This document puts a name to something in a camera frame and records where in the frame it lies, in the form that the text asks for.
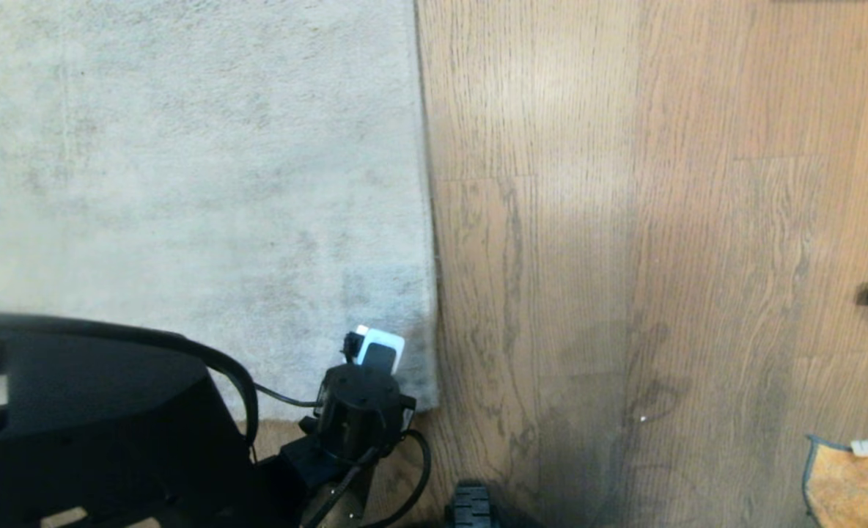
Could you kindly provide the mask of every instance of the gray rug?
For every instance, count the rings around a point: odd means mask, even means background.
[[[435,405],[420,93],[409,0],[0,0],[0,310],[178,331],[297,398],[368,324]]]

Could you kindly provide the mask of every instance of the black and white object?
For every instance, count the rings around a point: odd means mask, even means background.
[[[405,338],[367,326],[359,326],[355,333],[361,335],[361,347],[355,354],[353,363],[376,367],[394,375],[401,362],[401,353],[405,350]]]

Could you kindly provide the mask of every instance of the rubber tire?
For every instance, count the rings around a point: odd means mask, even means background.
[[[484,485],[458,485],[454,501],[444,508],[444,518],[446,528],[500,528]]]

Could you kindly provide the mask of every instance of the wire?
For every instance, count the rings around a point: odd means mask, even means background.
[[[294,399],[292,397],[286,397],[286,395],[283,395],[279,392],[273,391],[273,390],[265,387],[264,385],[255,384],[255,388],[257,390],[261,391],[261,394],[270,395],[270,397],[272,397],[278,401],[283,401],[284,403],[289,404],[289,405],[294,405],[295,407],[311,407],[312,408],[312,407],[320,407],[320,405],[321,405],[319,401],[300,401],[299,399]]]
[[[405,501],[405,504],[401,505],[401,508],[398,508],[394,514],[391,514],[388,518],[381,519],[381,521],[373,522],[373,524],[364,525],[362,528],[384,528],[385,526],[394,524],[394,522],[404,517],[404,515],[414,507],[418,502],[418,499],[421,498],[421,494],[424,493],[424,487],[427,485],[427,481],[431,477],[430,445],[427,445],[427,440],[424,440],[424,435],[414,429],[408,429],[405,431],[404,436],[410,436],[411,438],[414,438],[414,441],[418,442],[418,447],[421,447],[421,455],[424,457],[424,468],[421,470],[421,478],[418,479],[418,485],[415,485],[414,491],[411,492],[411,495],[408,495],[408,500]]]
[[[326,514],[330,513],[330,510],[333,509],[334,505],[340,501],[343,494],[346,492],[346,489],[350,487],[351,483],[353,483],[353,479],[356,475],[359,474],[359,472],[363,470],[370,461],[373,461],[376,453],[378,453],[378,449],[370,447],[368,451],[366,451],[366,454],[359,458],[359,461],[350,468],[349,472],[347,472],[343,481],[340,482],[336,488],[333,488],[333,496],[331,496],[327,502],[323,503],[323,506],[317,510],[317,513],[315,513],[312,518],[310,518],[310,521],[307,521],[306,528],[317,528],[317,526],[320,526],[320,522],[323,521]]]

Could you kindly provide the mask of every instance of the orange mat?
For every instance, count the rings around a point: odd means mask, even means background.
[[[814,436],[803,493],[823,528],[868,527],[868,458]]]

